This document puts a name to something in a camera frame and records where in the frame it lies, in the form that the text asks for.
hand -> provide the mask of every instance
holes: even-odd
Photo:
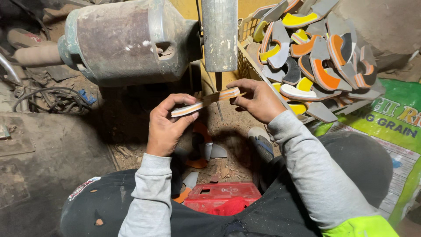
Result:
[[[280,113],[287,109],[272,89],[264,81],[255,81],[249,79],[240,79],[229,83],[226,87],[238,87],[243,96],[237,96],[229,99],[232,105],[239,107],[237,111],[247,110],[255,119],[264,124],[270,123]]]
[[[170,156],[184,130],[199,117],[199,112],[194,112],[187,116],[172,118],[170,110],[176,104],[182,103],[193,105],[196,103],[196,98],[189,94],[170,94],[151,111],[146,153],[155,156]]]

pile of foam scraps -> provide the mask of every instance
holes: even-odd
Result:
[[[291,14],[300,2],[257,9],[253,38],[242,44],[297,116],[334,122],[335,114],[369,104],[385,89],[370,45],[357,46],[353,21],[330,12],[338,0],[314,4],[307,16]]]

green sack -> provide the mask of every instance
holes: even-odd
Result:
[[[380,205],[382,216],[396,227],[420,192],[421,84],[380,79],[386,94],[337,122],[322,124],[315,136],[340,130],[371,136],[388,150],[393,178]]]

gray sleeve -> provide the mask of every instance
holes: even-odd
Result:
[[[170,162],[170,157],[144,153],[142,165],[135,174],[136,187],[131,194],[134,199],[119,237],[171,236]]]
[[[295,187],[319,228],[331,229],[350,218],[379,215],[328,151],[292,114],[268,124],[282,150]]]

yellow foam piece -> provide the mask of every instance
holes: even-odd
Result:
[[[295,33],[293,33],[293,35],[295,35],[296,37],[300,38],[303,42],[307,42],[307,40],[309,39],[309,37],[306,35],[306,32],[303,29],[299,29],[297,30]],[[297,44],[301,44],[301,42],[295,40],[294,38],[292,38]]]
[[[276,46],[275,46],[273,49],[271,49],[271,50],[269,50],[269,51],[267,51],[267,52],[264,52],[264,53],[259,54],[259,56],[260,56],[260,61],[261,61],[262,63],[266,63],[267,58],[272,57],[272,56],[274,56],[275,54],[277,54],[277,53],[279,52],[279,50],[280,50],[280,49],[281,49],[281,47],[279,46],[279,44],[276,44]]]
[[[264,38],[263,29],[268,23],[266,21],[261,21],[254,29],[253,39],[255,42],[260,42]]]
[[[313,82],[307,77],[301,78],[301,80],[297,83],[297,89],[300,91],[309,92],[312,89],[312,86]]]
[[[295,114],[303,114],[307,111],[307,107],[303,103],[288,105],[291,107]]]
[[[281,90],[281,83],[279,82],[274,82],[272,83],[273,87],[279,92]]]
[[[293,28],[295,26],[300,27],[302,25],[309,24],[317,20],[318,18],[319,16],[314,12],[310,13],[307,16],[293,16],[287,13],[284,19],[282,19],[282,23],[284,24],[285,27]]]

